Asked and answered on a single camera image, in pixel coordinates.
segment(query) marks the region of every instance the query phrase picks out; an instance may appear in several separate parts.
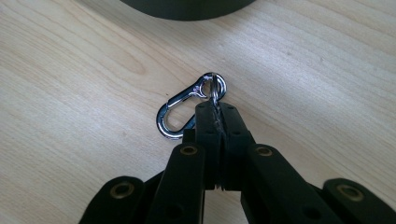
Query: brass screw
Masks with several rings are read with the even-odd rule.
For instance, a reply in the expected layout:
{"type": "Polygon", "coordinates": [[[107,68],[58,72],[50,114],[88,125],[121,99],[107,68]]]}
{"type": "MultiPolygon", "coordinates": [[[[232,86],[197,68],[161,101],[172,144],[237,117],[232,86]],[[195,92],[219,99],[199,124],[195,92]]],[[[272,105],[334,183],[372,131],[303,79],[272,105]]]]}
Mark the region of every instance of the brass screw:
{"type": "Polygon", "coordinates": [[[183,147],[180,149],[180,153],[186,156],[192,156],[198,152],[198,148],[196,147],[183,147]]]}
{"type": "Polygon", "coordinates": [[[115,199],[123,199],[131,195],[133,192],[134,185],[130,182],[123,181],[111,188],[110,195],[115,199]]]}
{"type": "Polygon", "coordinates": [[[352,186],[338,185],[336,188],[338,189],[338,191],[341,192],[344,197],[348,198],[350,201],[360,202],[364,199],[363,193],[359,189],[356,189],[352,186]]]}
{"type": "Polygon", "coordinates": [[[269,157],[273,155],[273,151],[268,148],[268,147],[257,147],[256,148],[257,153],[261,156],[269,157]]]}

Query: carabiner gate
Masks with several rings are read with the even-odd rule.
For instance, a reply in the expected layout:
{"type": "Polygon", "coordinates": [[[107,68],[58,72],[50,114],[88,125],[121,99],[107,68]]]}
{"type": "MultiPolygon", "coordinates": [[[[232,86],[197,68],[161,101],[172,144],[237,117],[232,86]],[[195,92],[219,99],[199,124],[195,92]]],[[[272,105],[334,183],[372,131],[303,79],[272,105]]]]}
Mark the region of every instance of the carabiner gate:
{"type": "Polygon", "coordinates": [[[180,139],[181,137],[183,137],[184,129],[191,129],[195,126],[195,115],[193,115],[180,130],[171,131],[166,125],[166,115],[169,110],[172,109],[172,107],[178,105],[179,103],[182,103],[183,101],[189,99],[192,96],[207,99],[208,96],[204,94],[204,85],[207,81],[213,80],[213,77],[216,78],[216,81],[214,81],[213,83],[219,83],[217,100],[220,100],[227,91],[227,85],[225,84],[224,78],[217,73],[206,73],[203,76],[199,77],[198,80],[194,84],[189,86],[186,90],[181,91],[176,96],[169,99],[166,104],[161,106],[157,114],[157,127],[163,136],[170,139],[180,139]]]}

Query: black round object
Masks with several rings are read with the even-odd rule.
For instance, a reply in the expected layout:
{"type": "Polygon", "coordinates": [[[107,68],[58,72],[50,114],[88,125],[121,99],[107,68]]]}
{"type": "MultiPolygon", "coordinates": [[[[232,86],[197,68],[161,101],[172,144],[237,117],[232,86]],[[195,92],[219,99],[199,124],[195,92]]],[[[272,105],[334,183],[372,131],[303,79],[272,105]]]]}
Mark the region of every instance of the black round object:
{"type": "Polygon", "coordinates": [[[201,21],[224,16],[254,0],[121,0],[153,17],[174,21],[201,21]]]}

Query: carabiner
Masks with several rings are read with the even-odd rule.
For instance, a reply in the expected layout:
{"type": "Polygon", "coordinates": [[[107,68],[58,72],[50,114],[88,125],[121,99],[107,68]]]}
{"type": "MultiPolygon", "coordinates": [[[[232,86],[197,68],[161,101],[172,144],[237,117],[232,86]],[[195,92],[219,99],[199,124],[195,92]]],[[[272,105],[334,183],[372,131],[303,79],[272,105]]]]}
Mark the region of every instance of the carabiner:
{"type": "Polygon", "coordinates": [[[176,96],[169,99],[166,104],[161,106],[157,114],[157,127],[163,136],[170,139],[180,139],[183,136],[184,129],[191,129],[195,126],[195,115],[193,115],[180,130],[171,131],[166,125],[166,115],[169,110],[172,109],[172,107],[189,99],[192,96],[207,99],[208,96],[204,94],[204,85],[208,80],[213,80],[213,77],[216,77],[216,81],[214,81],[214,83],[219,83],[217,100],[220,100],[227,91],[227,85],[225,84],[224,78],[217,73],[206,73],[199,77],[198,80],[186,90],[181,91],[176,96]]]}

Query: light wooden surface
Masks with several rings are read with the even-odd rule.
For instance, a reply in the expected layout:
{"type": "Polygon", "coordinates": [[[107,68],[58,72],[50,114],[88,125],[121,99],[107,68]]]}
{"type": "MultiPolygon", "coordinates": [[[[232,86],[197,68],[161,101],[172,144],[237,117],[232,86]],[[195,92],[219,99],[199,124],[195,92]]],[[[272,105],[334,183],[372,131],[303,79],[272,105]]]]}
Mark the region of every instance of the light wooden surface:
{"type": "MultiPolygon", "coordinates": [[[[2,0],[0,69],[0,223],[77,223],[108,180],[159,173],[179,141],[156,113],[208,71],[308,182],[349,178],[396,208],[394,0],[259,0],[196,22],[2,0]]],[[[205,223],[246,223],[238,197],[208,192],[205,223]]]]}

